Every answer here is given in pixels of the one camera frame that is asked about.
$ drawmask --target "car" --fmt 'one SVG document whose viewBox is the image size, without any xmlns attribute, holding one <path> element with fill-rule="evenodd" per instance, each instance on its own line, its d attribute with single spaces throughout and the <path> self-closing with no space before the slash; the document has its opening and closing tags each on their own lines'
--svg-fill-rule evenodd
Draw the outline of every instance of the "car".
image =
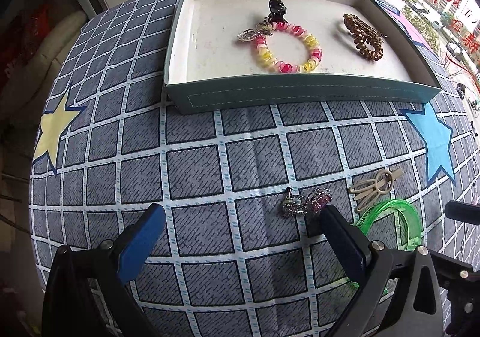
<svg viewBox="0 0 480 337">
<path fill-rule="evenodd" d="M 430 13 L 421 4 L 419 4 L 417 2 L 413 3 L 413 2 L 407 1 L 407 5 L 409 5 L 409 7 L 411 7 L 411 9 L 414 12 L 417 12 L 418 14 L 428 14 L 428 13 Z"/>
<path fill-rule="evenodd" d="M 462 62 L 462 49 L 458 46 L 457 43 L 448 43 L 447 50 L 456 60 Z"/>
<path fill-rule="evenodd" d="M 433 29 L 436 29 L 437 31 L 439 31 L 440 29 L 442 29 L 442 26 L 439 22 L 437 21 L 432 21 L 430 23 L 430 25 L 432 26 Z"/>
</svg>

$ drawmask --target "rhinestone motorcycle keychain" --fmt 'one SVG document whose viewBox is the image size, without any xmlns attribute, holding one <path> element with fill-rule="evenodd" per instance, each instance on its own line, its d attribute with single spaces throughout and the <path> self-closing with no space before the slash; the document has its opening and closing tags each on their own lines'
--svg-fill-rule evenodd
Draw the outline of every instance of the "rhinestone motorcycle keychain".
<svg viewBox="0 0 480 337">
<path fill-rule="evenodd" d="M 332 194 L 326 188 L 314 189 L 307 197 L 292 194 L 292 187 L 286 189 L 286 197 L 282 202 L 283 214 L 286 218 L 295 214 L 306 215 L 308 211 L 319 213 L 327 203 L 332 201 Z"/>
</svg>

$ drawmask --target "red chinese characters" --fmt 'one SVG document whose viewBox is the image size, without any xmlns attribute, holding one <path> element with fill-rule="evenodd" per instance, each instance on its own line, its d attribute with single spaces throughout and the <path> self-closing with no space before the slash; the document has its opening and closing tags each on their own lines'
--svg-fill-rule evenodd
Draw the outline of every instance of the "red chinese characters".
<svg viewBox="0 0 480 337">
<path fill-rule="evenodd" d="M 455 32 L 460 33 L 460 28 L 463 27 L 463 22 L 460 20 L 452 20 L 450 24 L 450 28 L 452 28 Z"/>
<path fill-rule="evenodd" d="M 474 35 L 471 33 L 466 38 L 463 38 L 463 44 L 470 50 L 470 54 L 473 54 L 475 51 L 478 51 L 480 44 L 475 41 Z"/>
<path fill-rule="evenodd" d="M 450 2 L 450 1 L 453 1 L 453 4 L 459 8 L 460 7 L 460 2 L 462 2 L 462 0 L 447 0 L 447 2 Z"/>
</svg>

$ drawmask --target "gray grid tablecloth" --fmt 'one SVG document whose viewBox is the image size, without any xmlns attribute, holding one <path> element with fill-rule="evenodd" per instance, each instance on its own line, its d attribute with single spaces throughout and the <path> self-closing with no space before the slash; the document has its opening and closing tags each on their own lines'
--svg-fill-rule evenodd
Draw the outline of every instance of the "gray grid tablecloth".
<svg viewBox="0 0 480 337">
<path fill-rule="evenodd" d="M 130 288 L 151 322 L 175 336 L 319 336 L 354 289 L 313 218 L 285 219 L 287 186 L 330 188 L 345 218 L 358 217 L 347 187 L 379 168 L 402 167 L 391 196 L 417 208 L 424 242 L 476 266 L 477 228 L 446 219 L 448 200 L 477 199 L 478 147 L 452 82 L 431 102 L 453 130 L 456 185 L 443 172 L 427 186 L 425 145 L 397 102 L 310 102 L 182 116 L 163 105 L 162 70 L 178 0 L 129 0 L 92 19 L 52 88 L 85 107 L 61 137 L 53 173 L 47 157 L 31 175 L 32 244 L 45 285 L 61 244 L 92 248 L 115 239 L 151 202 L 166 229 Z M 369 237 L 405 243 L 395 215 Z M 369 329 L 390 301 L 382 298 Z M 105 322 L 121 335 L 92 282 Z M 446 295 L 445 318 L 450 314 Z"/>
</svg>

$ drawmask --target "blue star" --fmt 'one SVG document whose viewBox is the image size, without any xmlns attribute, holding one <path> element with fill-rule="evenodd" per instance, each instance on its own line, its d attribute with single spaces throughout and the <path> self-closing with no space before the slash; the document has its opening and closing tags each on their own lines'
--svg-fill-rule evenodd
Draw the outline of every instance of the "blue star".
<svg viewBox="0 0 480 337">
<path fill-rule="evenodd" d="M 400 110 L 425 142 L 427 151 L 427 185 L 430 185 L 441 169 L 455 184 L 450 144 L 453 129 L 438 120 L 430 103 L 423 104 L 423 111 Z"/>
</svg>

